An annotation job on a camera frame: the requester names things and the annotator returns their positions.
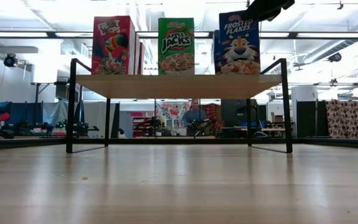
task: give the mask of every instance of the kellogg's logo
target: kellogg's logo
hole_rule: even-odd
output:
[[[229,17],[229,21],[241,21],[241,16],[240,15],[233,15]]]
[[[175,27],[175,28],[182,28],[184,27],[186,24],[184,22],[170,22],[168,23],[167,27],[169,28],[172,28],[172,27]]]

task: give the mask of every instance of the froot loops cereal box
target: froot loops cereal box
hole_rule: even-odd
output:
[[[135,45],[135,27],[131,17],[95,17],[92,74],[133,75]]]
[[[158,19],[158,74],[193,74],[194,19]]]
[[[254,19],[242,20],[244,11],[219,14],[221,73],[260,73],[259,27]]]

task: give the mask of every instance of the person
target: person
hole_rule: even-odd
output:
[[[193,124],[193,121],[204,121],[206,119],[205,111],[200,109],[198,99],[192,99],[190,110],[186,111],[182,120],[186,121],[187,136],[194,136],[195,133],[189,127]]]

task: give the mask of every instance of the green cereal box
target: green cereal box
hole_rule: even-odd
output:
[[[193,74],[194,19],[158,19],[158,74]]]

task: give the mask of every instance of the wooden floor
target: wooden floor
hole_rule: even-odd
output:
[[[358,224],[358,149],[0,150],[2,223]]]

